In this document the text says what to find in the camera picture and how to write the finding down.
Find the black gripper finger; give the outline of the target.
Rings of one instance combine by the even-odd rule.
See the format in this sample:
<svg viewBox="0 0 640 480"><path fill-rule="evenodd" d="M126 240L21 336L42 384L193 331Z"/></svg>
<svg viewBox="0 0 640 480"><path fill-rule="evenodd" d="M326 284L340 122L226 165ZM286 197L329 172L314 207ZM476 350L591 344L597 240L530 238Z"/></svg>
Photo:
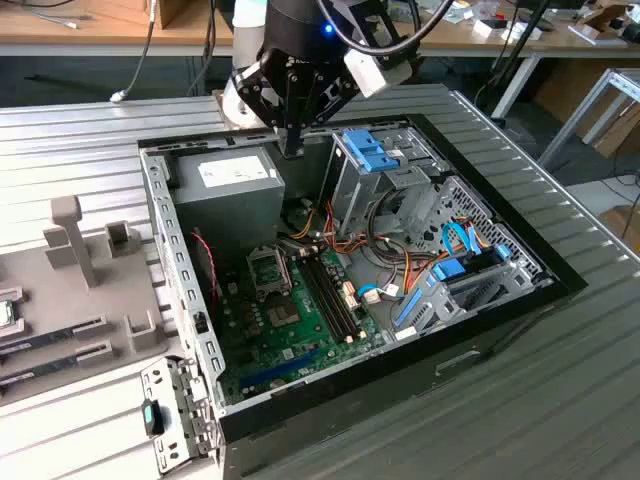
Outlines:
<svg viewBox="0 0 640 480"><path fill-rule="evenodd" d="M278 48L261 49L258 59L234 72L240 99L278 135L285 157L294 156L294 72Z"/></svg>
<svg viewBox="0 0 640 480"><path fill-rule="evenodd" d="M292 156L299 156L302 132L327 122L358 93L358 87L346 67L307 68L293 77Z"/></svg>

